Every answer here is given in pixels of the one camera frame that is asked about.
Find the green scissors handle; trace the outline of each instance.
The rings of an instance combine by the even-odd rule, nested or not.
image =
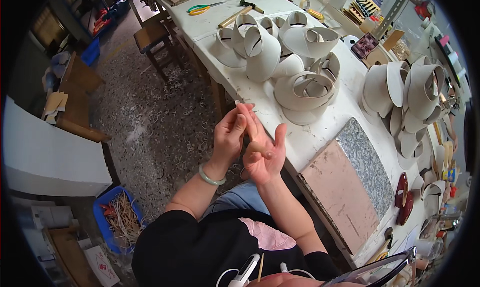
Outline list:
[[[187,13],[190,13],[190,12],[192,12],[193,10],[202,9],[202,8],[206,8],[206,7],[208,7],[208,5],[193,6],[193,7],[189,8],[189,9],[187,10]]]

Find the wooden stool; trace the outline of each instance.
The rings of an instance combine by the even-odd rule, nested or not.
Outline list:
[[[163,78],[165,83],[168,83],[169,79],[167,78],[165,73],[163,73],[162,69],[165,68],[168,64],[175,61],[178,67],[180,67],[180,69],[183,69],[183,63],[182,61],[180,61],[180,58],[177,55],[177,51],[171,44],[169,36],[169,32],[160,23],[150,24],[133,35],[133,37],[135,38],[135,42],[137,43],[138,49],[140,50],[140,53],[147,55],[150,62],[152,62],[153,67],[155,67],[155,69]],[[161,42],[163,42],[162,47],[160,47],[155,52],[151,52],[151,50]],[[168,50],[168,53],[171,57],[162,64],[158,64],[157,60],[155,60],[155,55],[164,50],[165,48]]]

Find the blue plastic crate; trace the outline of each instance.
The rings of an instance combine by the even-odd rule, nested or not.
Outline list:
[[[87,49],[83,52],[80,58],[85,64],[87,64],[87,66],[90,66],[99,57],[99,55],[100,40],[99,38],[95,38],[93,39],[92,43],[88,45]]]
[[[100,228],[100,232],[102,232],[103,238],[105,239],[105,242],[108,245],[108,247],[112,250],[112,252],[117,254],[129,253],[134,249],[134,246],[127,249],[122,249],[122,250],[117,246],[117,243],[115,242],[115,237],[113,236],[113,232],[110,230],[110,224],[107,222],[107,220],[105,219],[105,216],[103,215],[105,210],[99,205],[101,204],[108,205],[109,202],[113,200],[115,195],[121,193],[122,191],[125,192],[129,201],[132,202],[134,198],[127,192],[127,190],[125,190],[121,186],[117,186],[111,189],[109,192],[97,198],[97,200],[95,200],[95,202],[93,203],[93,214],[95,216],[96,223]],[[132,206],[133,206],[133,211],[135,212],[135,214],[137,214],[138,220],[140,221],[143,218],[140,207],[135,201],[133,202]]]

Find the scissors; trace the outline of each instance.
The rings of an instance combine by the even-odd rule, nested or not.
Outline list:
[[[216,4],[211,4],[211,5],[198,5],[198,6],[193,6],[188,9],[187,13],[191,16],[196,16],[204,13],[207,11],[210,7],[218,6],[221,4],[224,4],[226,1],[222,1]]]

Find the white workbench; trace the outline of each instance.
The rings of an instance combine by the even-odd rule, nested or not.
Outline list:
[[[350,50],[341,41],[333,48],[333,52],[340,60],[340,90],[336,101],[327,108],[321,119],[315,123],[305,126],[297,126],[283,116],[280,105],[276,102],[273,90],[274,79],[263,83],[248,80],[245,75],[245,68],[228,68],[221,64],[210,52],[215,42],[217,26],[220,22],[238,12],[240,0],[231,0],[223,5],[209,9],[207,12],[198,16],[189,16],[186,11],[195,5],[212,4],[223,0],[190,0],[179,6],[171,7],[163,0],[156,0],[164,6],[177,27],[184,33],[187,43],[192,47],[195,54],[207,68],[209,74],[218,83],[222,84],[225,90],[235,100],[246,103],[255,103],[254,111],[267,132],[274,136],[275,128],[278,124],[287,123],[286,134],[286,162],[285,167],[292,176],[297,176],[314,157],[315,153],[326,144],[328,140],[333,139],[345,123],[355,117],[362,126],[375,148],[385,171],[390,178],[394,192],[397,189],[398,180],[403,170],[400,168],[397,160],[397,152],[393,137],[388,133],[382,123],[379,125],[370,124],[363,116],[358,98],[363,89],[364,76],[367,68],[362,62],[351,54]],[[291,11],[301,11],[296,5],[286,0],[245,0],[253,2],[265,11],[264,15],[251,11],[249,14],[255,19],[260,20],[263,17],[280,16],[286,18]],[[307,14],[309,26],[322,26],[318,20]],[[418,175],[418,167],[415,164],[407,171],[408,181],[413,183],[413,179]],[[302,192],[310,199],[303,188]],[[348,254],[346,249],[337,242],[337,246],[344,253],[351,266],[362,266],[377,251],[384,242],[384,231],[387,227],[393,227],[393,235],[398,240],[393,247],[402,244],[403,239],[417,225],[422,225],[424,217],[424,207],[422,202],[416,202],[410,219],[405,226],[395,225],[399,209],[395,208],[393,203],[385,216],[381,219],[379,226],[365,244],[360,248],[355,256]]]

